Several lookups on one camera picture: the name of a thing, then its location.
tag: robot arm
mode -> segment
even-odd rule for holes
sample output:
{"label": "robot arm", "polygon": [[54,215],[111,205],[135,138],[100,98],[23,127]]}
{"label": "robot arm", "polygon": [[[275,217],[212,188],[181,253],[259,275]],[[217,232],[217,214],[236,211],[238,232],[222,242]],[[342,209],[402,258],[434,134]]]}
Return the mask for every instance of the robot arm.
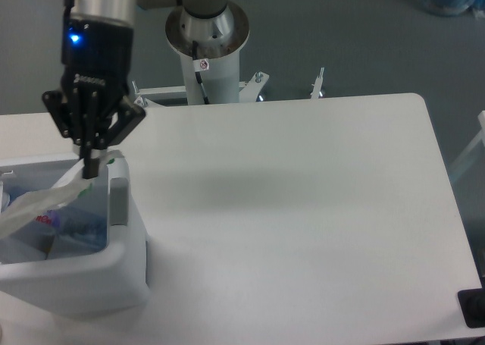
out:
{"label": "robot arm", "polygon": [[[98,176],[102,151],[121,143],[145,117],[145,111],[128,99],[127,85],[137,2],[141,6],[183,6],[172,13],[175,17],[169,17],[167,23],[174,23],[169,27],[173,30],[169,41],[190,61],[200,56],[225,57],[237,51],[237,63],[221,62],[230,68],[219,68],[224,73],[216,71],[230,78],[218,78],[216,83],[209,78],[208,87],[221,101],[237,100],[239,96],[239,49],[247,40],[249,28],[246,15],[235,6],[228,8],[227,0],[64,0],[61,88],[44,93],[42,100],[61,135],[73,140],[75,151],[84,160],[86,179]],[[241,15],[241,35],[234,33],[239,30],[235,28],[234,11],[238,11],[236,16]],[[188,97],[193,95],[195,103],[204,97],[207,103],[200,75],[195,72],[195,79],[193,68],[187,75],[187,89],[193,92]],[[226,90],[234,91],[234,96],[218,93]]]}
{"label": "robot arm", "polygon": [[98,175],[100,151],[145,117],[128,99],[135,7],[136,0],[64,0],[61,90],[42,100],[61,135],[73,140],[86,179]]}

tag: metal bracket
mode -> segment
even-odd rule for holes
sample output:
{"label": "metal bracket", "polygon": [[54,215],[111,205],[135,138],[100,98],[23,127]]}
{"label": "metal bracket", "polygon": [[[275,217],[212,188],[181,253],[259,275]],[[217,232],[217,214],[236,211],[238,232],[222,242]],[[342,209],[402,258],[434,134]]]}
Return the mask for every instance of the metal bracket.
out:
{"label": "metal bracket", "polygon": [[239,102],[264,101],[261,91],[269,79],[270,76],[268,74],[257,72],[241,91],[239,91]]}
{"label": "metal bracket", "polygon": [[[249,82],[239,83],[239,101],[255,102],[262,101],[261,91],[269,80],[269,75],[263,72],[256,73]],[[138,89],[136,82],[133,81],[136,104],[144,107],[161,106],[151,100],[172,100],[186,99],[187,92],[185,86],[158,87],[154,89]]]}
{"label": "metal bracket", "polygon": [[478,115],[480,131],[449,166],[449,180],[456,183],[485,152],[485,111]]}
{"label": "metal bracket", "polygon": [[311,91],[310,99],[322,99],[325,97],[325,90],[323,89],[324,84],[324,72],[325,67],[320,69],[320,74],[317,76],[315,83],[313,84],[313,90]]}

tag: sticker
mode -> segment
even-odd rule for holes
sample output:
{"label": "sticker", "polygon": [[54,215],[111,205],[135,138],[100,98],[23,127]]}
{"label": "sticker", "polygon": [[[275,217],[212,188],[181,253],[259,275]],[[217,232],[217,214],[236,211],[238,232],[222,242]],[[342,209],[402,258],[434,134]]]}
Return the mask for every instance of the sticker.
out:
{"label": "sticker", "polygon": [[194,61],[194,70],[196,70],[196,72],[209,71],[209,68],[210,65],[207,58],[197,59]]}

